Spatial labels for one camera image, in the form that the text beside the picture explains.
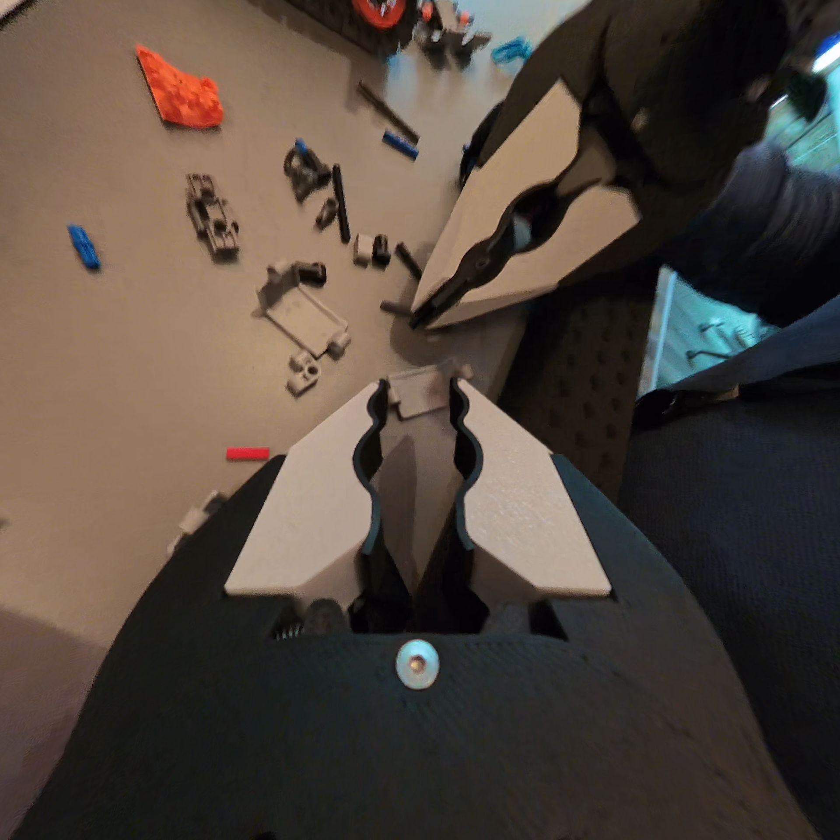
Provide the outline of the long black axle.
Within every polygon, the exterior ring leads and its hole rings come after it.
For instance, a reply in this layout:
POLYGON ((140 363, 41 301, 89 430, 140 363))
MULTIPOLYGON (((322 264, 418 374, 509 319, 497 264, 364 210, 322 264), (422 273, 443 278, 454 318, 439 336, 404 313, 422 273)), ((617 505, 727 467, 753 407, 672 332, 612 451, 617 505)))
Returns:
POLYGON ((351 241, 350 222, 343 187, 343 174, 340 164, 338 163, 332 166, 332 186, 334 198, 338 205, 337 218, 339 222, 341 241, 345 245, 348 245, 351 241))
POLYGON ((420 140, 418 132, 363 80, 357 82, 356 90, 373 110, 380 114, 391 126, 398 129, 404 139, 413 145, 418 144, 420 140))

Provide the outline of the grey orange tracked toy robot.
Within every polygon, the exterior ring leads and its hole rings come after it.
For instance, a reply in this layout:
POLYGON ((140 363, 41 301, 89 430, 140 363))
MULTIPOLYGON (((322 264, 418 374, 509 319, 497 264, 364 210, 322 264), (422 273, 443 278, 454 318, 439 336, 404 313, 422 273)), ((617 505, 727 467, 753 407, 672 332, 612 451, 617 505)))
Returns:
POLYGON ((413 40, 418 1, 302 1, 307 16, 377 58, 388 58, 413 40))

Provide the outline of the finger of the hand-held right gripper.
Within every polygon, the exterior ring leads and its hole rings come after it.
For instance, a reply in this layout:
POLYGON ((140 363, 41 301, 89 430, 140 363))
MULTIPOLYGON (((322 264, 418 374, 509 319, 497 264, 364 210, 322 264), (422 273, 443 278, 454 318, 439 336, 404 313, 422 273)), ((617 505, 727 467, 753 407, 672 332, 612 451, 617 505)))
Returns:
POLYGON ((481 317, 549 294, 515 253, 516 205, 553 191, 578 152, 581 105, 557 80, 463 187, 416 289, 412 317, 481 317))
POLYGON ((545 296, 641 218, 629 191, 593 182, 555 207, 558 222, 544 239, 532 234, 518 249, 510 206, 492 234, 434 269, 418 289, 418 327, 441 329, 545 296))

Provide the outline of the person's clothed body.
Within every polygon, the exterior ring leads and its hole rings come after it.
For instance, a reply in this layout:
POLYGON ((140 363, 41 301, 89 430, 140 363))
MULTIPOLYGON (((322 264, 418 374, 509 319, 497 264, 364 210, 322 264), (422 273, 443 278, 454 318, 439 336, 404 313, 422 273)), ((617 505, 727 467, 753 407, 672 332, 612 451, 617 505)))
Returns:
POLYGON ((642 396, 618 506, 710 618, 785 782, 838 838, 838 297, 642 396))

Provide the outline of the orange wedge brick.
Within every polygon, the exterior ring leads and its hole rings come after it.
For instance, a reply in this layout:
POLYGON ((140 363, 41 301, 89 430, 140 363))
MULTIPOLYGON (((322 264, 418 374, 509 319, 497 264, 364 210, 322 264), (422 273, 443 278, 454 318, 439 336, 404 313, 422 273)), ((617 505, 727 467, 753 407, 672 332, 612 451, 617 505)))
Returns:
POLYGON ((178 70, 140 44, 134 51, 164 123, 190 130, 210 130, 222 125, 224 108, 215 81, 178 70))

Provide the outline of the grey double connector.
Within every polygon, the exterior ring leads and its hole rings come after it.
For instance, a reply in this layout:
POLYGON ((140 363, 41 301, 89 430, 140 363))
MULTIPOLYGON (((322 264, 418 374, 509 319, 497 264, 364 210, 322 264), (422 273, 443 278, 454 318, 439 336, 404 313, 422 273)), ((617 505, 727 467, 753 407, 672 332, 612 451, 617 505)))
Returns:
POLYGON ((321 365, 307 350, 300 350, 289 358, 290 375, 287 390, 295 398, 312 389, 320 380, 321 365))

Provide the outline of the grey panel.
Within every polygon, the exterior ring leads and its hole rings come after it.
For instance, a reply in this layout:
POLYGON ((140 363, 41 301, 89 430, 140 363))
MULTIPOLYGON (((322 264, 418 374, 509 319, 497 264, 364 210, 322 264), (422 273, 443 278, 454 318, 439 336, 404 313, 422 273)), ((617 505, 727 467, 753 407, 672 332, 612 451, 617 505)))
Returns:
POLYGON ((268 265, 266 281, 257 290, 257 311, 316 359, 329 354, 337 360, 350 345, 348 323, 312 292, 314 286, 298 283, 296 262, 268 265))
POLYGON ((403 421, 436 412, 448 407, 452 378, 469 381, 474 374, 471 364, 451 360, 391 373, 385 378, 389 404, 403 421))

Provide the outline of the grey H-shaped connector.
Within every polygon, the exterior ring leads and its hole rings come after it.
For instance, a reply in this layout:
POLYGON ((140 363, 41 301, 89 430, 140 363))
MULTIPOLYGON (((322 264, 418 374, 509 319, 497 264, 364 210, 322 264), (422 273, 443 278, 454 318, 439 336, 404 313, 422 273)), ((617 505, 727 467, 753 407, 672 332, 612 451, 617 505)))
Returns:
POLYGON ((229 201, 222 197, 212 176, 185 176, 185 205, 196 235, 215 261, 234 261, 239 254, 239 225, 229 201))

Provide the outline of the person's right forearm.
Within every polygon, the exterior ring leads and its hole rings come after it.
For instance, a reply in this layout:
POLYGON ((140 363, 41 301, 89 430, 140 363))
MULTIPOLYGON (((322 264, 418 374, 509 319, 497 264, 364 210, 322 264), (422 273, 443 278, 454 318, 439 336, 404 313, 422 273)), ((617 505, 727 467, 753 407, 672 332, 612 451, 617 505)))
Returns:
POLYGON ((787 327, 838 295, 838 168, 810 171, 777 145, 757 143, 658 254, 707 298, 787 327))

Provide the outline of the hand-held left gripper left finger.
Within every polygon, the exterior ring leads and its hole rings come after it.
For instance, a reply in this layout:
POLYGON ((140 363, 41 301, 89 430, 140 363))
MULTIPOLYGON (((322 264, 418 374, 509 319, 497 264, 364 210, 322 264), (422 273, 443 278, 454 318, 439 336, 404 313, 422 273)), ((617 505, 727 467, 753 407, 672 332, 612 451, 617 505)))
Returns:
POLYGON ((382 466, 387 383, 366 385, 282 460, 224 591, 280 596, 307 608, 331 600, 362 632, 401 632, 410 596, 384 539, 382 466))

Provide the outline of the grey bracket with orange bush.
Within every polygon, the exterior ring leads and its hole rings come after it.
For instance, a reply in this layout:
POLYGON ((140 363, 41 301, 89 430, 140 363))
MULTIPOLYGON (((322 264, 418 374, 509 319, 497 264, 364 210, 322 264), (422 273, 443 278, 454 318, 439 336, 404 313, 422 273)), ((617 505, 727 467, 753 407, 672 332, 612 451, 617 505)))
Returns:
POLYGON ((466 68, 474 54, 487 47, 492 33, 476 26, 475 17, 457 2, 422 1, 414 29, 416 47, 437 65, 451 59, 466 68))

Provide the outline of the small light grey connector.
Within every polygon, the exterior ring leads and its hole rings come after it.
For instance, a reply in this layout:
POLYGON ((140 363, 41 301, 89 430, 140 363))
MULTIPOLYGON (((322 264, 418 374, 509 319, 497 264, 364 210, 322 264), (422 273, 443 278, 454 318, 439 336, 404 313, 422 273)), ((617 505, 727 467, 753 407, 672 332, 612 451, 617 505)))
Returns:
POLYGON ((215 490, 197 507, 191 507, 177 527, 177 534, 165 550, 166 559, 170 559, 179 545, 191 537, 210 519, 228 500, 223 492, 215 490))

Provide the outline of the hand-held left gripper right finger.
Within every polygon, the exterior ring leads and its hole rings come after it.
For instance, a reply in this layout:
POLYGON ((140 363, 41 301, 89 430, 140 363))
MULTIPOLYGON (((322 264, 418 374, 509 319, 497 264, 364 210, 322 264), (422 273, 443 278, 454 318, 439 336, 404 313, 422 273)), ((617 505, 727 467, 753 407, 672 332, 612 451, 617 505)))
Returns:
POLYGON ((553 603, 613 586, 550 449, 465 378, 448 388, 461 483, 420 583, 423 631, 560 631, 553 603))

